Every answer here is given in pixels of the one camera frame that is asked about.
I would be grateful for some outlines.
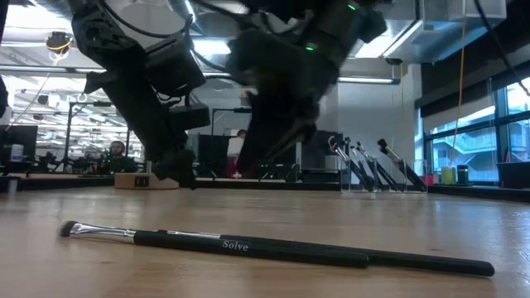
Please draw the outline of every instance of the man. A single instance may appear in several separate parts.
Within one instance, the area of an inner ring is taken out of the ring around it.
[[[99,174],[133,173],[137,170],[134,160],[123,155],[125,152],[125,144],[123,142],[112,142],[109,150],[110,155],[104,156],[103,161],[99,165]]]

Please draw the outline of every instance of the black robotic arm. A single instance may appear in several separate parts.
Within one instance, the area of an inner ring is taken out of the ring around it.
[[[371,9],[376,2],[244,1],[249,13],[265,10],[286,21],[311,10],[313,17],[294,42],[267,34],[245,16],[234,17],[241,33],[229,42],[225,70],[236,82],[252,84],[258,91],[249,95],[253,111],[238,159],[241,171],[311,138],[319,100],[336,84],[355,42],[370,42],[386,31],[383,17]],[[157,96],[188,99],[191,90],[205,82],[190,53],[189,27],[143,49],[123,33],[112,13],[103,0],[84,0],[74,9],[72,28],[79,50],[107,70],[88,74],[85,92],[105,91],[142,141],[146,158],[156,162],[153,172],[159,179],[171,178],[194,189],[194,157],[184,146],[185,130],[210,125],[208,107],[186,100],[184,106],[167,108]]]

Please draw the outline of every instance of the window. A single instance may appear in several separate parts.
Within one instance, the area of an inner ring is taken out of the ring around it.
[[[509,161],[530,161],[530,120],[510,123],[508,130],[510,135]]]
[[[475,113],[472,113],[471,115],[461,118],[458,121],[458,127],[466,127],[471,124],[494,120],[494,118],[495,118],[495,106],[491,106],[491,107],[481,109]],[[444,125],[441,125],[439,127],[434,127],[431,130],[431,134],[450,131],[452,129],[455,129],[455,127],[456,127],[456,121],[452,121]]]
[[[451,164],[453,143],[455,160],[453,166],[467,165],[471,181],[497,181],[497,137],[494,127],[441,137],[432,143],[432,165],[434,172]]]
[[[525,87],[530,88],[530,78],[523,80]],[[506,87],[506,95],[508,97],[508,114],[526,112],[530,110],[530,98],[523,91],[518,83],[511,84]]]

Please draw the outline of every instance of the wooden table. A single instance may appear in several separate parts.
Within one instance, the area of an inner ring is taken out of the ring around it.
[[[66,220],[483,259],[493,278],[56,237]],[[0,297],[529,297],[530,206],[444,195],[80,190],[0,196]]]

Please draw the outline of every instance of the brush bristles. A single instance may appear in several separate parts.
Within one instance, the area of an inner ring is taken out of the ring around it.
[[[69,237],[70,231],[75,226],[75,224],[77,224],[77,222],[73,220],[69,220],[66,223],[64,223],[63,226],[59,230],[59,235],[61,237]]]
[[[380,145],[381,147],[388,147],[387,141],[385,141],[384,139],[379,140],[378,145]]]

